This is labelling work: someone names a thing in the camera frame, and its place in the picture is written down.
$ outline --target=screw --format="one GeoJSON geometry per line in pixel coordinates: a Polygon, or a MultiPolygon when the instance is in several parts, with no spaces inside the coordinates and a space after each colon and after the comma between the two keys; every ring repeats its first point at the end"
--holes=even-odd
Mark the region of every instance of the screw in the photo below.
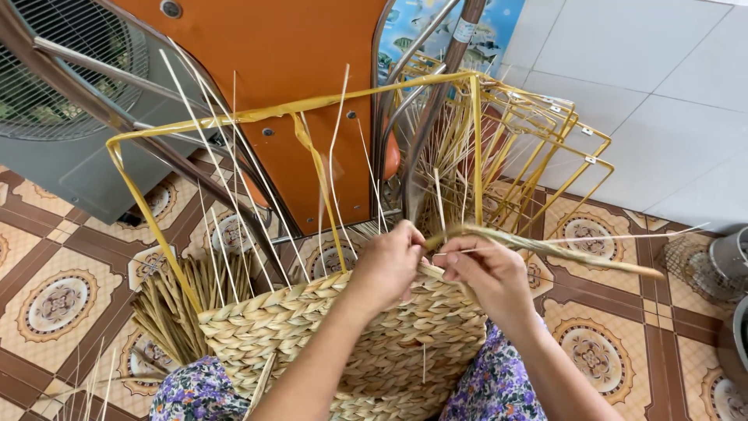
{"type": "Polygon", "coordinates": [[[171,19],[182,17],[182,6],[179,6],[178,3],[172,0],[163,0],[161,2],[161,11],[171,19]]]}

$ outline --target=hand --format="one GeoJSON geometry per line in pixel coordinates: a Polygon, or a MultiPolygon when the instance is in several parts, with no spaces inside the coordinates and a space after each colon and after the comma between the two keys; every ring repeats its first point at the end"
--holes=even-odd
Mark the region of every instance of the hand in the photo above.
{"type": "Polygon", "coordinates": [[[441,252],[446,255],[434,256],[434,264],[446,268],[444,280],[471,286],[485,313],[510,340],[540,326],[518,253],[477,236],[453,238],[441,252]],[[460,252],[468,249],[478,250],[460,252]]]}
{"type": "Polygon", "coordinates": [[[346,289],[336,299],[348,312],[369,322],[409,291],[423,255],[423,235],[403,220],[390,231],[374,237],[359,256],[346,289]]]}

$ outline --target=woman's right hand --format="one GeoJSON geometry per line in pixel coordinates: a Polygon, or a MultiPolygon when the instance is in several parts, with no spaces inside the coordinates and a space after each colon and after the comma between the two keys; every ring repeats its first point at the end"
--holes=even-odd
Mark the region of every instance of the woman's right hand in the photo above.
{"type": "Polygon", "coordinates": [[[447,241],[434,264],[445,268],[448,282],[462,281],[476,292],[480,306],[498,328],[513,340],[541,327],[537,320],[527,267],[517,252],[477,236],[447,241]],[[477,249],[473,252],[462,250],[477,249]]]}

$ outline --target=fan grille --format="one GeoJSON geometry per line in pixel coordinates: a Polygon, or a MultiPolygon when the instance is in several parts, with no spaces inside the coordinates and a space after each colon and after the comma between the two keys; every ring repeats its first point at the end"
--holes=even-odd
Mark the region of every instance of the fan grille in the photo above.
{"type": "MultiPolygon", "coordinates": [[[[38,36],[136,76],[148,75],[145,36],[91,0],[15,0],[38,36]]],[[[67,63],[81,78],[127,110],[141,90],[67,63]]],[[[0,44],[0,134],[24,140],[78,139],[105,126],[34,75],[0,44]]]]}

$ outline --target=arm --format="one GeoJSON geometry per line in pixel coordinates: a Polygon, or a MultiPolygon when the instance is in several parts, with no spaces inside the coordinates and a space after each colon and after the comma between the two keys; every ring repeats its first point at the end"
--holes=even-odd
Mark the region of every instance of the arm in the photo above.
{"type": "Polygon", "coordinates": [[[444,279],[475,290],[481,307],[522,357],[530,383],[552,420],[623,420],[539,323],[522,257],[479,237],[453,238],[434,263],[444,279]],[[461,250],[477,249],[471,253],[461,250]]]}
{"type": "Polygon", "coordinates": [[[416,276],[423,236],[408,221],[373,238],[348,285],[298,357],[249,416],[252,421],[326,420],[361,331],[395,303],[416,276]]]}

